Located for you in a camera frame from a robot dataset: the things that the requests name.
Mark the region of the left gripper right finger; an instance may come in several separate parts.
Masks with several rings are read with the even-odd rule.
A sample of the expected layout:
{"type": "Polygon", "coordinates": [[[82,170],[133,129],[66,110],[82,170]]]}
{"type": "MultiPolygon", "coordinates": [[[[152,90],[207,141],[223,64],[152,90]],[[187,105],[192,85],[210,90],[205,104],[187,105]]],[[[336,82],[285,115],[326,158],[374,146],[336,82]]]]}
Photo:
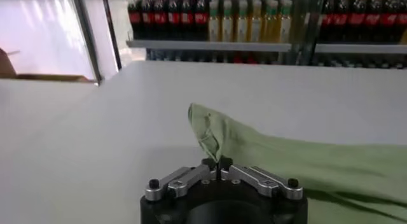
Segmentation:
{"type": "Polygon", "coordinates": [[[226,157],[220,159],[218,169],[221,179],[243,181],[265,197],[272,198],[277,194],[288,200],[301,200],[304,197],[303,188],[295,178],[284,179],[257,166],[234,164],[231,158],[226,157]]]}

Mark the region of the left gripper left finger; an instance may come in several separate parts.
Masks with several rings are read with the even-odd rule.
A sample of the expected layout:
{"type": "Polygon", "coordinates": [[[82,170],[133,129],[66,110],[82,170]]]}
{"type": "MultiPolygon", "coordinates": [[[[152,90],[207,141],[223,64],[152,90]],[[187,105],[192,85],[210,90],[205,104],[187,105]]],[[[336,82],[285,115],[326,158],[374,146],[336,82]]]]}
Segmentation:
{"type": "Polygon", "coordinates": [[[216,178],[217,163],[210,158],[202,159],[196,167],[181,167],[162,179],[150,179],[144,198],[151,202],[158,202],[166,197],[181,198],[188,194],[188,190],[201,180],[216,178]]]}

